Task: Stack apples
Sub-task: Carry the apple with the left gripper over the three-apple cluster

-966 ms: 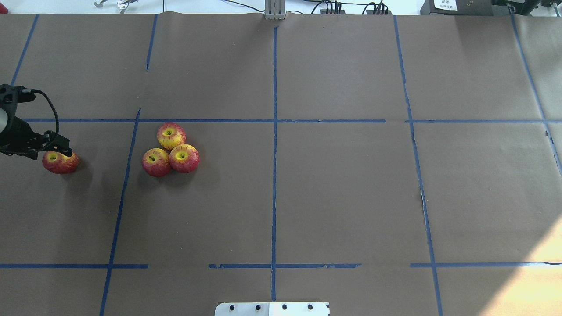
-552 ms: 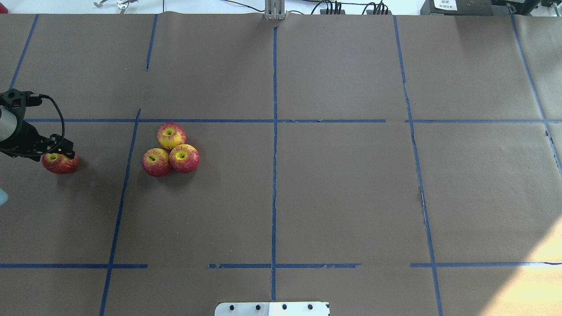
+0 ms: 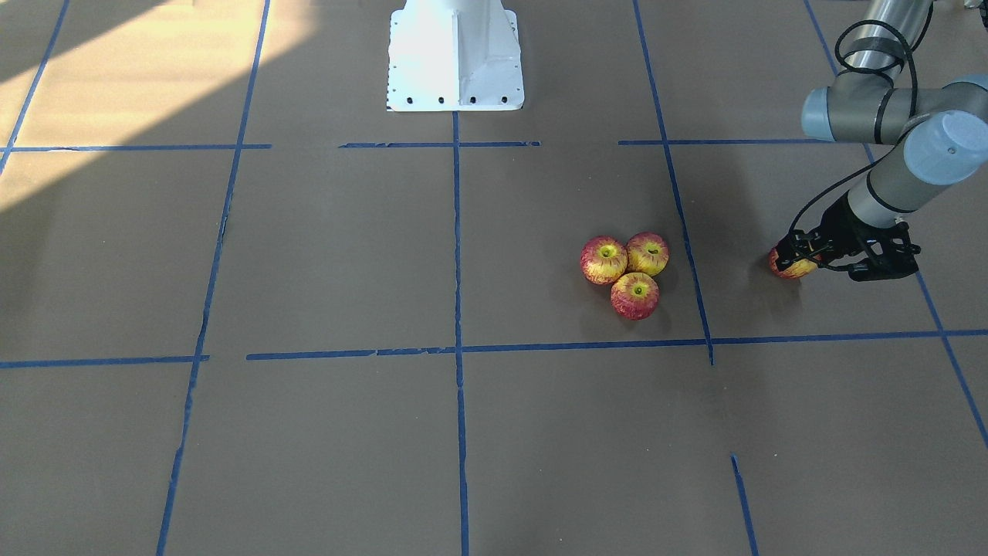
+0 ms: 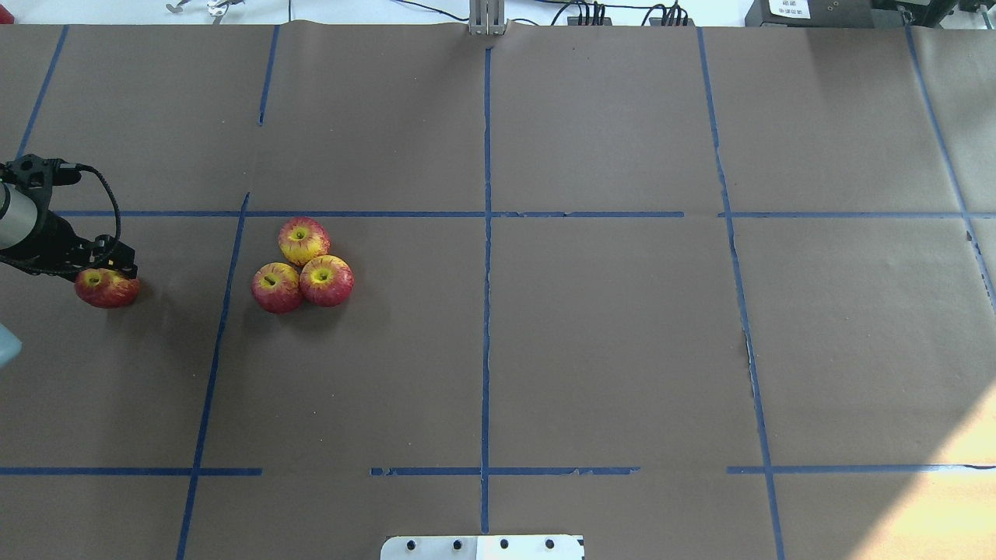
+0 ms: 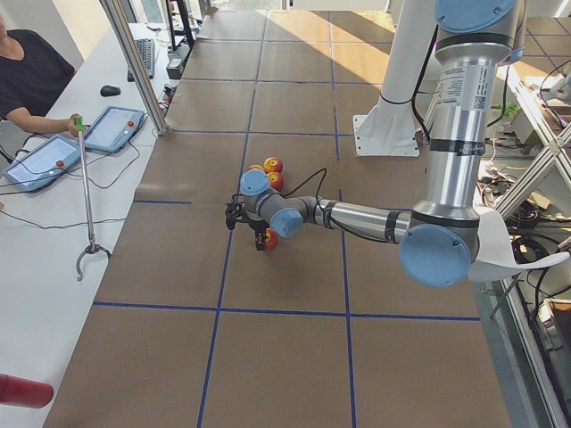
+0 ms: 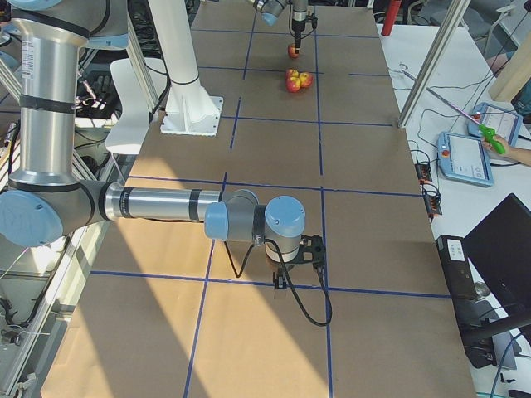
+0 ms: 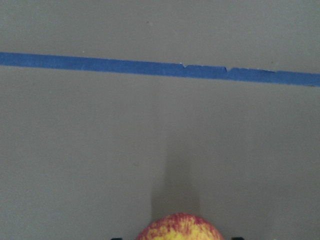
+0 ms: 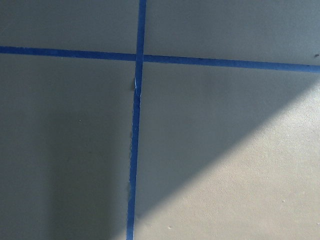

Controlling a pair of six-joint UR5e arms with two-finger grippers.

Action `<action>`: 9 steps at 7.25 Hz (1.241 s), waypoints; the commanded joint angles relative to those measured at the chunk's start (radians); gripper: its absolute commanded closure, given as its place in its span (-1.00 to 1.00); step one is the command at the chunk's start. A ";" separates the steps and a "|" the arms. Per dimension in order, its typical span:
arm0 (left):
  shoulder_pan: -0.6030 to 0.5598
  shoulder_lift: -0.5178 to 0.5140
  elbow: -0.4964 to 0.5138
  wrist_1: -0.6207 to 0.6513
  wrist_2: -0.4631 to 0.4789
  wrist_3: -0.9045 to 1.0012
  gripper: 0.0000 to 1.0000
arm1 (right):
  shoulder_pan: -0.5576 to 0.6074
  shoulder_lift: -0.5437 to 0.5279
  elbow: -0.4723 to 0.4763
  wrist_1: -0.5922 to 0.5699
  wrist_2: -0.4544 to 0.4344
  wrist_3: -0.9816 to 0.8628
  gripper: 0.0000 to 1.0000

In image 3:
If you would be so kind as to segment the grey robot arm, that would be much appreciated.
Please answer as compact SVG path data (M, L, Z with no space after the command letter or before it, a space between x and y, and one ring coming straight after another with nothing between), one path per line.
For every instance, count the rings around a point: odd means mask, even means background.
M815 140L886 145L887 154L844 180L849 190L811 231L791 226L770 250L770 271L795 280L815 269L867 282L918 271L921 249L907 215L986 164L984 74L938 89L918 85L915 52L934 13L931 1L874 1L835 42L840 72L813 90L802 130Z

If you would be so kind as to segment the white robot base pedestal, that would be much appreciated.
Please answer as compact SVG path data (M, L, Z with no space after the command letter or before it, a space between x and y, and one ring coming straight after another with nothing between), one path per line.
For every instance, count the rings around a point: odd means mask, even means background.
M519 110L519 22L501 1L407 1L389 20L386 109Z

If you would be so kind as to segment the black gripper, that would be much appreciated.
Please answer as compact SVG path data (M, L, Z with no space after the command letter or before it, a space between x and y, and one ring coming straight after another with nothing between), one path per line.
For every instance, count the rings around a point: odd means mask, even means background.
M855 282L896 280L919 271L920 252L907 222L893 222L889 228L865 224L843 196L827 208L817 228L790 229L775 246L775 267L790 267L793 279L827 269L846 273Z

